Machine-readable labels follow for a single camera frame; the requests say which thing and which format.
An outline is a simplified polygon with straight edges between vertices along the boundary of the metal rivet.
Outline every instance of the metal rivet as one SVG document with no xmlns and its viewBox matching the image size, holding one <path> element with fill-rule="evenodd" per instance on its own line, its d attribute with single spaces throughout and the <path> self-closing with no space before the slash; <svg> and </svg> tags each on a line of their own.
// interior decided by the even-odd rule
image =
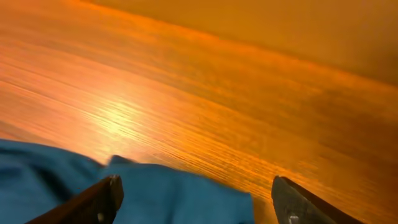
<svg viewBox="0 0 398 224">
<path fill-rule="evenodd" d="M 103 222 L 104 221 L 104 215 L 102 213 L 98 213 L 97 214 L 97 218 L 99 222 Z"/>
</svg>

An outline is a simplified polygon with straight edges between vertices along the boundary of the wooden table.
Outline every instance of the wooden table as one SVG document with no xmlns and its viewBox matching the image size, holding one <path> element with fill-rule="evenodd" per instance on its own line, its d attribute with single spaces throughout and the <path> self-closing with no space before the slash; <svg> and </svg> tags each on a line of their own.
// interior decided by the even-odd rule
<svg viewBox="0 0 398 224">
<path fill-rule="evenodd" d="M 0 1 L 0 137 L 203 174 L 254 197 L 284 175 L 394 223 L 398 89 L 77 0 Z"/>
</svg>

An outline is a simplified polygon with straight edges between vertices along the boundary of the blue fabric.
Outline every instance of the blue fabric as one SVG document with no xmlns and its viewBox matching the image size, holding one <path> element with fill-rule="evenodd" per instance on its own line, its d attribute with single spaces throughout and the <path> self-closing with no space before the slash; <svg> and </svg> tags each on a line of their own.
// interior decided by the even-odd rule
<svg viewBox="0 0 398 224">
<path fill-rule="evenodd" d="M 0 220 L 25 223 L 107 175 L 122 178 L 115 224 L 252 224 L 249 194 L 188 172 L 114 156 L 107 166 L 54 147 L 0 140 Z"/>
</svg>

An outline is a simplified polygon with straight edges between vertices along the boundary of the wooden surface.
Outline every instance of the wooden surface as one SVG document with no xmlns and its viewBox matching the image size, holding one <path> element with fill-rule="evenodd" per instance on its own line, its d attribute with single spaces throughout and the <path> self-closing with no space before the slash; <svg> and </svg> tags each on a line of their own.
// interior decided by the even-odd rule
<svg viewBox="0 0 398 224">
<path fill-rule="evenodd" d="M 396 0 L 82 0 L 398 86 Z"/>
<path fill-rule="evenodd" d="M 0 137 L 203 174 L 275 223 L 285 175 L 395 223 L 398 89 L 88 3 L 0 1 Z"/>
</svg>

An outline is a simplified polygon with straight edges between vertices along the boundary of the blue cloth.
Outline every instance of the blue cloth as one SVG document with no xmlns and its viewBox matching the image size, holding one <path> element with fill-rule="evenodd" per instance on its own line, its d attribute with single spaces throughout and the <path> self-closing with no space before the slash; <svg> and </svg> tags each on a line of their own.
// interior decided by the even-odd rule
<svg viewBox="0 0 398 224">
<path fill-rule="evenodd" d="M 54 147 L 0 140 L 0 220 L 25 223 L 118 174 L 115 224 L 252 224 L 252 198 L 204 177 L 114 156 L 107 166 Z"/>
</svg>

